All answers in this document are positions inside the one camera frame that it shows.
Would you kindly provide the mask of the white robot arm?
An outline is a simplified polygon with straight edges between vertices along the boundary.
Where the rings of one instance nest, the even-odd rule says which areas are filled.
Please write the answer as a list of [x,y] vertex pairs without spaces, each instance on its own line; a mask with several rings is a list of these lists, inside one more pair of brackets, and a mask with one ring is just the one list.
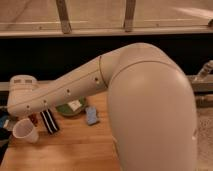
[[7,110],[27,116],[105,91],[122,171],[195,171],[197,110],[189,79],[160,48],[133,43],[40,86],[9,82]]

